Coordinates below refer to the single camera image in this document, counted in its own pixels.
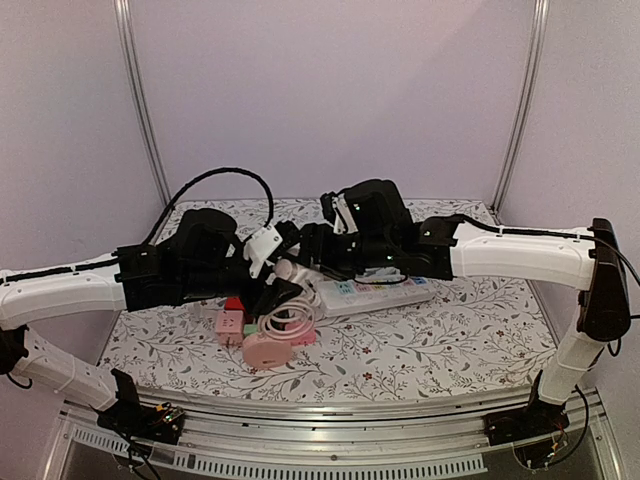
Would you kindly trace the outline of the red cube socket adapter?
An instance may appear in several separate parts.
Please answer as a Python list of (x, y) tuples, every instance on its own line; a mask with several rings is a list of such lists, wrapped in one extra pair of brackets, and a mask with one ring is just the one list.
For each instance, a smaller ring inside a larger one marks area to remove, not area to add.
[(224, 310), (245, 312), (245, 306), (239, 297), (227, 297), (224, 302)]

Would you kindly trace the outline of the green beige socket adapter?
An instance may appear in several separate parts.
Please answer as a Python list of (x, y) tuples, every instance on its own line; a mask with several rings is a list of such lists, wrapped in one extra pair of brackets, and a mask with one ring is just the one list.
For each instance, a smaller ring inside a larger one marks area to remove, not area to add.
[(259, 327), (257, 324), (251, 323), (251, 324), (245, 324), (243, 327), (243, 336), (244, 337), (249, 337), (251, 335), (254, 335), (256, 333), (259, 333)]

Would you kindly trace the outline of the pink plug adapter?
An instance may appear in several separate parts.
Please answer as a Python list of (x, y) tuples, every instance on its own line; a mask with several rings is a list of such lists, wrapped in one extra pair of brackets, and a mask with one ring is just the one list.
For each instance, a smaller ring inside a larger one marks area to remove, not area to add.
[(302, 328), (299, 325), (288, 324), (285, 332), (289, 336), (288, 342), (292, 346), (313, 345), (317, 339), (316, 330), (314, 328)]

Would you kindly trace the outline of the light pink cube socket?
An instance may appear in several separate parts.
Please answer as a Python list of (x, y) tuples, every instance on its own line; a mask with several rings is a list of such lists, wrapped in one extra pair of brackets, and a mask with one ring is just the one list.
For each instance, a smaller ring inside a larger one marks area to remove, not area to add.
[(217, 341), (224, 347), (240, 345), (244, 340), (245, 314), (241, 310), (221, 310), (215, 321)]

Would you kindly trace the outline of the white colourful power strip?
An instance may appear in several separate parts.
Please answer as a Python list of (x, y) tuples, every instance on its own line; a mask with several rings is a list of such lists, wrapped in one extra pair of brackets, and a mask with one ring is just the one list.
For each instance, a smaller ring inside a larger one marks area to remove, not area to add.
[(325, 317), (337, 317), (430, 301), (435, 290), (423, 277), (382, 277), (364, 283), (325, 280), (315, 285)]

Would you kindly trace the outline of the white plug block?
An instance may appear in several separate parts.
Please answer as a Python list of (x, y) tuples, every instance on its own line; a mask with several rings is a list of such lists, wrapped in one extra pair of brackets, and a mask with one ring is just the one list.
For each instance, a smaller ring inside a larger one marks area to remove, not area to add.
[(287, 259), (276, 262), (274, 274), (278, 278), (301, 286), (315, 285), (325, 279), (322, 273)]

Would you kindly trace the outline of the pink round cable reel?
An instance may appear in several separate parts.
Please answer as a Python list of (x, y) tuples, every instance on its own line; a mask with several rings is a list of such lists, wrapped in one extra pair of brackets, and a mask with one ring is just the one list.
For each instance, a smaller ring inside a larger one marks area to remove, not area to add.
[(241, 350), (243, 361), (256, 370), (283, 366), (293, 357), (293, 348), (289, 342), (276, 340), (262, 333), (247, 336)]

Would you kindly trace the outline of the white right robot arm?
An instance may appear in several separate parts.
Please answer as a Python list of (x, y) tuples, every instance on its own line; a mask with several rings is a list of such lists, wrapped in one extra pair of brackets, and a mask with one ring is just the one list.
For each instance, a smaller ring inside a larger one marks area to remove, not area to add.
[(578, 318), (538, 376), (517, 427), (537, 436), (552, 424), (575, 384), (607, 343), (630, 329), (627, 277), (632, 268), (619, 251), (611, 223), (540, 230), (493, 226), (465, 214), (413, 220), (396, 185), (367, 180), (322, 196), (322, 224), (304, 226), (300, 254), (336, 279), (369, 268), (394, 267), (406, 276), (437, 280), (505, 277), (572, 287)]

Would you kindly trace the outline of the floral table cloth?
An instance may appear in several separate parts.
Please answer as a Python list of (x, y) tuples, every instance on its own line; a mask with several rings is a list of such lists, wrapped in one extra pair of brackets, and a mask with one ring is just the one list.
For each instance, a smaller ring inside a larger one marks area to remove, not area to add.
[(528, 386), (555, 343), (522, 280), (432, 281), (432, 298), (327, 318), (285, 365), (259, 371), (191, 307), (124, 313), (100, 363), (142, 387), (263, 401), (422, 400)]

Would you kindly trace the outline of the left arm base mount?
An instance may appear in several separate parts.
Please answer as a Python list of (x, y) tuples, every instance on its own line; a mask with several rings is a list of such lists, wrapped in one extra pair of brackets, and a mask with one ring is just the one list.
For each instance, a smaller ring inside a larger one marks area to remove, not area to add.
[(185, 410), (170, 402), (143, 405), (129, 374), (118, 369), (112, 369), (111, 374), (116, 381), (116, 402), (106, 410), (97, 411), (97, 425), (126, 438), (177, 445), (186, 419)]

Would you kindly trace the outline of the aluminium front rail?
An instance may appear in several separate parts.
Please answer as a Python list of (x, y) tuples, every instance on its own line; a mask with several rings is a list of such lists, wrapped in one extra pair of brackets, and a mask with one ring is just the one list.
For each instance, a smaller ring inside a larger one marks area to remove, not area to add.
[(522, 406), (525, 387), (395, 402), (274, 403), (142, 389), (147, 404), (168, 400), (186, 411), (177, 445), (149, 444), (149, 464), (65, 403), (44, 479), (620, 479), (624, 469), (596, 390), (567, 404), (570, 425), (560, 463), (531, 470), (519, 452), (541, 438), (491, 445), (487, 414)]

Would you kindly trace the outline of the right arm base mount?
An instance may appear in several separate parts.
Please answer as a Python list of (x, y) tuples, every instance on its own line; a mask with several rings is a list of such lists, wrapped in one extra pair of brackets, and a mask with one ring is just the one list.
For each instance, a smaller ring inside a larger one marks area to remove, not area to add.
[(483, 417), (484, 435), (491, 446), (551, 434), (569, 426), (565, 404), (549, 404), (540, 399), (539, 372), (524, 407), (498, 411)]

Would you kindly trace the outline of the right aluminium corner post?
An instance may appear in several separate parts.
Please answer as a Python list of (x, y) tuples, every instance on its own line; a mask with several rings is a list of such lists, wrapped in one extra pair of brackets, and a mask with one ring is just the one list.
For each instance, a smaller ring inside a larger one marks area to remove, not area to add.
[(549, 7), (550, 1), (548, 0), (536, 0), (534, 2), (523, 80), (504, 159), (490, 203), (490, 210), (496, 217), (500, 215), (500, 212), (506, 203), (506, 197), (509, 192), (509, 187), (515, 172), (521, 145), (524, 139), (544, 50)]

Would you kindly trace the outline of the aluminium corner post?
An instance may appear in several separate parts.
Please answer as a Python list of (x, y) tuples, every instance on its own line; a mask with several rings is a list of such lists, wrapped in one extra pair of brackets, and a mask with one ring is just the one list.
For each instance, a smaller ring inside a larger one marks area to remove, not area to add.
[(166, 206), (170, 201), (171, 192), (145, 94), (142, 70), (136, 48), (131, 11), (132, 4), (128, 0), (115, 0), (113, 4), (125, 70), (143, 146), (160, 202), (163, 206)]
[(515, 172), (521, 145), (524, 139), (544, 50), (549, 7), (550, 1), (548, 0), (536, 0), (534, 2), (523, 80), (504, 159), (490, 203), (490, 210), (496, 217), (500, 215), (500, 212), (506, 203), (506, 197), (509, 192), (509, 187)]

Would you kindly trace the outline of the left aluminium corner post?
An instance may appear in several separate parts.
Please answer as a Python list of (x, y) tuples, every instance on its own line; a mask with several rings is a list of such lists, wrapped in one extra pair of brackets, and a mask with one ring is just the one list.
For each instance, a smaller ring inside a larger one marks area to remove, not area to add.
[(143, 146), (160, 202), (163, 206), (166, 206), (170, 201), (171, 192), (145, 94), (142, 70), (136, 48), (131, 11), (132, 4), (128, 0), (115, 0), (113, 4), (125, 70)]

